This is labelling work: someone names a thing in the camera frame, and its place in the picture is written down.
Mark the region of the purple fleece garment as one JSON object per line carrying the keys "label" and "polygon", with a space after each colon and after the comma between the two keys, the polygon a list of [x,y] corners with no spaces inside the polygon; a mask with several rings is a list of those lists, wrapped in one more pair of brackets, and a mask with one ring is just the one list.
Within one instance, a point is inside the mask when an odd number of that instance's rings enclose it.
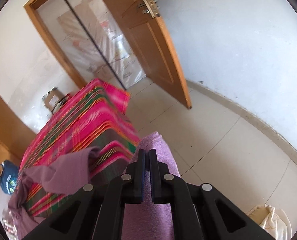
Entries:
{"label": "purple fleece garment", "polygon": [[[121,239],[174,239],[174,230],[170,205],[154,204],[152,201],[148,161],[148,153],[152,149],[154,149],[157,153],[157,160],[159,162],[165,163],[168,166],[168,169],[171,174],[179,176],[179,171],[176,162],[173,158],[169,146],[164,141],[163,137],[156,132],[144,137],[144,139],[140,141],[140,144],[136,149],[135,155],[132,157],[129,163],[131,164],[137,161],[140,150],[145,151],[146,159],[144,199],[140,204],[125,205]],[[126,172],[127,167],[124,169],[122,174],[118,176],[121,176]],[[27,212],[25,212],[20,207],[19,201],[21,199],[22,193],[28,189],[29,185],[32,184],[35,179],[40,179],[48,187],[53,186],[56,182],[56,179],[59,178],[60,173],[61,171],[59,165],[57,163],[53,163],[50,166],[36,166],[33,168],[29,168],[26,172],[23,172],[21,174],[21,180],[18,182],[17,188],[8,203],[8,208],[12,213],[14,224],[17,228],[17,234],[20,239],[26,239],[25,237],[31,231],[33,231],[39,224],[46,221],[46,218],[30,217],[27,214]],[[104,184],[101,186],[95,186],[92,183],[87,184],[91,184],[95,189],[107,185]]]}

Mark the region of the cream cloth on floor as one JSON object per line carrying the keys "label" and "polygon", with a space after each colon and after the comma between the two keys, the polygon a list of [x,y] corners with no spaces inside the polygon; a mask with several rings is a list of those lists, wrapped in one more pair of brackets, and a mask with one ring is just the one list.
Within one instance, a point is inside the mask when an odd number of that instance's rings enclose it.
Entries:
{"label": "cream cloth on floor", "polygon": [[293,236],[290,220],[282,209],[267,204],[257,205],[247,216],[277,240],[290,240]]}

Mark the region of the pink plaid tablecloth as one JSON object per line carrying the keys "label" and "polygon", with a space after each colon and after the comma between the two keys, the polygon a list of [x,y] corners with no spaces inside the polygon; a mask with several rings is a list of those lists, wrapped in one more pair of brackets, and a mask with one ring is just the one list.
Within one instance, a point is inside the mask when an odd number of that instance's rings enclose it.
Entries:
{"label": "pink plaid tablecloth", "polygon": [[36,166],[60,167],[53,186],[35,179],[20,207],[31,217],[48,217],[87,183],[101,186],[120,175],[139,137],[126,111],[130,94],[95,79],[72,96],[32,140],[20,172]]}

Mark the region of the blue printed tote bag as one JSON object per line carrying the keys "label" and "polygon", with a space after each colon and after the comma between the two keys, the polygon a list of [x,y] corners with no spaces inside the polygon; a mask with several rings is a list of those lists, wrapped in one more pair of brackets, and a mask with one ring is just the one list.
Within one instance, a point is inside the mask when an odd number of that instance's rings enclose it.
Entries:
{"label": "blue printed tote bag", "polygon": [[0,163],[0,187],[5,194],[12,195],[17,186],[19,167],[9,160]]}

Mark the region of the wooden wardrobe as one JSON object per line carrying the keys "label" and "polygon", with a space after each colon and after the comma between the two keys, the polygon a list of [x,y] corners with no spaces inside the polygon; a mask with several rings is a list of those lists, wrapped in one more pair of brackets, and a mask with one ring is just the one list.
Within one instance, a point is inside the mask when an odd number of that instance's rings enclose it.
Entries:
{"label": "wooden wardrobe", "polygon": [[20,165],[24,153],[36,134],[10,109],[0,96],[0,164],[10,160]]}

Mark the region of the brown cardboard box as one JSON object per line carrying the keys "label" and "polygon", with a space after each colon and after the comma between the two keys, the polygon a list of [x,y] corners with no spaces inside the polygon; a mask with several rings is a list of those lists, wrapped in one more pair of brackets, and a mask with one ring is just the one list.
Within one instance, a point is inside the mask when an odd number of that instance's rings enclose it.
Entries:
{"label": "brown cardboard box", "polygon": [[57,88],[53,87],[52,90],[47,92],[43,97],[42,101],[44,102],[44,106],[53,112],[57,104],[64,98],[64,94]]}

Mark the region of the transparent printed door curtain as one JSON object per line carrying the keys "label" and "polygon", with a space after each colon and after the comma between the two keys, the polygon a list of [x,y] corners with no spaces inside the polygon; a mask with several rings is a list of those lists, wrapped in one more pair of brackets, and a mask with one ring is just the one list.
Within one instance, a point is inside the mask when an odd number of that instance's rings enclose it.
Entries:
{"label": "transparent printed door curtain", "polygon": [[128,89],[145,78],[103,0],[48,0],[37,12],[86,82],[99,78]]}

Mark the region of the wooden room door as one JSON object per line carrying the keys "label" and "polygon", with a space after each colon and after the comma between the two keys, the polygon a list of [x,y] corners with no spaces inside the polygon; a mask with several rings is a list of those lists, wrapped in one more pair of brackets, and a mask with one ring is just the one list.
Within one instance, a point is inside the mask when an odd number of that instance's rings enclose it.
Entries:
{"label": "wooden room door", "polygon": [[181,104],[191,108],[189,90],[170,33],[162,18],[143,14],[142,0],[103,0],[145,74]]}

